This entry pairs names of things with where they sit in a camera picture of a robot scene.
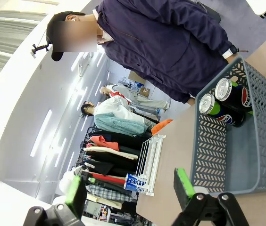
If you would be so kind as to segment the person's left forearm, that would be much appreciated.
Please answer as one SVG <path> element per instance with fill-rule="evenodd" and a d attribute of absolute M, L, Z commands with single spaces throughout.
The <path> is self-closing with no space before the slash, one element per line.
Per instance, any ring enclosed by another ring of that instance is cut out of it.
<path fill-rule="evenodd" d="M 208 20 L 206 29 L 208 38 L 207 44 L 212 50 L 216 50 L 219 54 L 222 55 L 230 48 L 230 46 L 232 46 L 232 43 L 228 40 L 226 31 L 217 22 Z"/>

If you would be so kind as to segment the blue Pocari can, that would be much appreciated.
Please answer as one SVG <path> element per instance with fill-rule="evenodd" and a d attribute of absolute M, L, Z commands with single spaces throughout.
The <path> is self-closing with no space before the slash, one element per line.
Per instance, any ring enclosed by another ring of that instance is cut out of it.
<path fill-rule="evenodd" d="M 146 181 L 133 174 L 127 174 L 125 177 L 124 189 L 137 192 L 137 186 L 143 186 Z"/>

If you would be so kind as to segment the grey perforated plastic basket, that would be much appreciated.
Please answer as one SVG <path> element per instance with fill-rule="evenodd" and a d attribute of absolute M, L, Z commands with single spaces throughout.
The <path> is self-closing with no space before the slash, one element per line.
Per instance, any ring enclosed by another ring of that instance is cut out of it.
<path fill-rule="evenodd" d="M 201 114 L 199 103 L 214 94 L 217 83 L 228 78 L 250 92 L 253 115 L 234 127 Z M 191 183 L 210 193 L 247 194 L 266 191 L 266 78 L 237 57 L 196 97 Z"/>

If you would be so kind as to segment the black cap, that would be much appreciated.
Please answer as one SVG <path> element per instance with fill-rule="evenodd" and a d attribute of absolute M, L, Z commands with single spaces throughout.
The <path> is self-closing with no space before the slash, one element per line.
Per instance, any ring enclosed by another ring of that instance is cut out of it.
<path fill-rule="evenodd" d="M 85 16 L 86 14 L 82 12 L 64 11 L 55 14 L 49 21 L 46 30 L 46 41 L 52 45 L 53 50 L 51 58 L 56 62 L 62 58 L 65 52 L 63 43 L 63 26 L 68 15 Z"/>

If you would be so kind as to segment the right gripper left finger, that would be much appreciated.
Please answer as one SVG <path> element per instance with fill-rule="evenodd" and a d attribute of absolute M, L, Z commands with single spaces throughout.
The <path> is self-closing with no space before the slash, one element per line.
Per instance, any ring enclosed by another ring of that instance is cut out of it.
<path fill-rule="evenodd" d="M 31 207 L 23 226 L 86 226 L 81 220 L 86 198 L 85 181 L 83 177 L 75 176 L 64 202 L 48 209 Z"/>

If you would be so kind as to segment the clothes rack with dark garments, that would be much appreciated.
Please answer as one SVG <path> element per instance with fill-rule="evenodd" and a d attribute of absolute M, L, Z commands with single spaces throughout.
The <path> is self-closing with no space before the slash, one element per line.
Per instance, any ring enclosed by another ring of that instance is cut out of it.
<path fill-rule="evenodd" d="M 148 150 L 146 141 L 151 135 L 147 131 L 142 136 L 129 136 L 89 127 L 80 143 L 75 167 L 91 174 L 91 184 L 130 196 L 132 191 L 124 189 L 125 177 L 140 167 L 141 152 Z"/>

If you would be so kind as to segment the person in navy jacket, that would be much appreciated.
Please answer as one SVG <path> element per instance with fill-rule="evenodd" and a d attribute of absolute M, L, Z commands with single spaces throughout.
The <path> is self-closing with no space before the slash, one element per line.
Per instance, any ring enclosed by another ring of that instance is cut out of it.
<path fill-rule="evenodd" d="M 111 37 L 106 55 L 175 101 L 197 96 L 228 63 L 207 44 L 207 21 L 217 21 L 192 0 L 103 0 L 95 9 Z"/>

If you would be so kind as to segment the mannequin in beige trousers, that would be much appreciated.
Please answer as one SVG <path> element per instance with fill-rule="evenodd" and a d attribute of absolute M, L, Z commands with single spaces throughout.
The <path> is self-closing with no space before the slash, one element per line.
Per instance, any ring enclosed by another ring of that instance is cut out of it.
<path fill-rule="evenodd" d="M 170 103 L 165 100 L 153 100 L 144 97 L 122 85 L 107 85 L 100 88 L 100 93 L 109 97 L 120 96 L 127 100 L 129 105 L 152 107 L 166 111 Z"/>

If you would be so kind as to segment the black Pepsi can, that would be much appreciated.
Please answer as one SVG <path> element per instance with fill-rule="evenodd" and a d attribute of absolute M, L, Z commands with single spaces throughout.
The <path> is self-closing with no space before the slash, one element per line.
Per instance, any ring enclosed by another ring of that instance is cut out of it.
<path fill-rule="evenodd" d="M 215 98 L 223 105 L 241 113 L 253 115 L 250 92 L 248 88 L 228 79 L 222 78 L 216 85 Z"/>
<path fill-rule="evenodd" d="M 199 112 L 234 127 L 240 127 L 245 119 L 245 114 L 224 106 L 214 95 L 209 93 L 201 98 Z"/>

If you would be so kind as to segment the white table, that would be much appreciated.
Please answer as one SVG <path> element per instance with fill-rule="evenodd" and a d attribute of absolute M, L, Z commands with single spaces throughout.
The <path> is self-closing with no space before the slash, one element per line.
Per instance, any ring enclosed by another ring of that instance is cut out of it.
<path fill-rule="evenodd" d="M 266 0 L 246 0 L 246 2 L 257 16 L 266 18 Z"/>

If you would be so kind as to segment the orange cloth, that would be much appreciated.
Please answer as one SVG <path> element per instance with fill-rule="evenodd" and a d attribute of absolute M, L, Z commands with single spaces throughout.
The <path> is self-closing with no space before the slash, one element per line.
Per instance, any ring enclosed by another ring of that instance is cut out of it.
<path fill-rule="evenodd" d="M 162 130 L 166 125 L 168 125 L 169 123 L 171 123 L 173 121 L 173 119 L 166 119 L 160 123 L 158 123 L 156 126 L 154 126 L 151 129 L 151 133 L 152 135 L 157 134 L 160 130 Z"/>

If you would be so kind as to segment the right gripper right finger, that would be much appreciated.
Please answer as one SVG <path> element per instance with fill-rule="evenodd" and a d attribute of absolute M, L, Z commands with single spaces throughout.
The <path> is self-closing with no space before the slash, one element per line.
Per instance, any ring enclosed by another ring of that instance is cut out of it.
<path fill-rule="evenodd" d="M 174 170 L 174 190 L 182 212 L 173 226 L 199 226 L 201 221 L 213 226 L 249 226 L 232 193 L 220 193 L 217 197 L 197 193 L 183 168 Z"/>

